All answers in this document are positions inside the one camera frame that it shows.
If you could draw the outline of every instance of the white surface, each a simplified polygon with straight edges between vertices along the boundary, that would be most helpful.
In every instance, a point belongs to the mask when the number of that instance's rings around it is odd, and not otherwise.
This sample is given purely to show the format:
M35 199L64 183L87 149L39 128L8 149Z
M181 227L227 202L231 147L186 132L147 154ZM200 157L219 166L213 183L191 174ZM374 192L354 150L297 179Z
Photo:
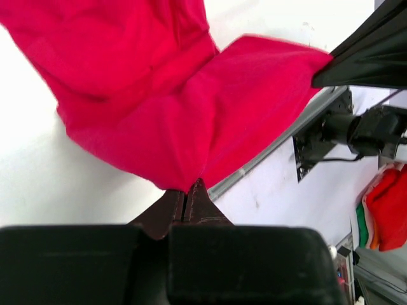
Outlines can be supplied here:
M373 11L373 0L205 3L210 31L220 48L243 33L257 33L331 51ZM127 222L160 197L162 192L151 183L112 168L73 144L55 114L53 95L3 28L0 46L0 226ZM334 205L350 204L342 195L348 192L350 198L356 193L364 183L362 177L373 171L374 161L357 168L326 165L324 173L314 171L304 180L301 191L291 188L294 176L283 166L290 166L291 149L285 145L274 161L266 161L244 180L239 191L242 197L219 206L239 223L295 225L317 219L321 230L330 228L330 220L321 216L335 214ZM345 175L349 171L354 174L351 179ZM329 189L312 181L321 181ZM305 201L303 193L312 189L316 193ZM253 191L261 200L259 208ZM297 205L292 211L283 210L294 201ZM323 205L305 208L308 202L322 201ZM335 217L344 222L345 212Z

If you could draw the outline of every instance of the metal bracket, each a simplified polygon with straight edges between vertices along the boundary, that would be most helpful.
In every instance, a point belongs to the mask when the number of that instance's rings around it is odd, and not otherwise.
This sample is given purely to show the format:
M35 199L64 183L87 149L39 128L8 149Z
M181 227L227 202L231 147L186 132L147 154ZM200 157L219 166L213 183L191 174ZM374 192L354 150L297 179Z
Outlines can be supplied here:
M323 111L318 113L313 120L294 134L293 140L298 182L317 164L306 162L306 160L323 159L336 145L332 142L324 141L322 138L324 118L332 113L352 114L352 112L352 93L347 88Z

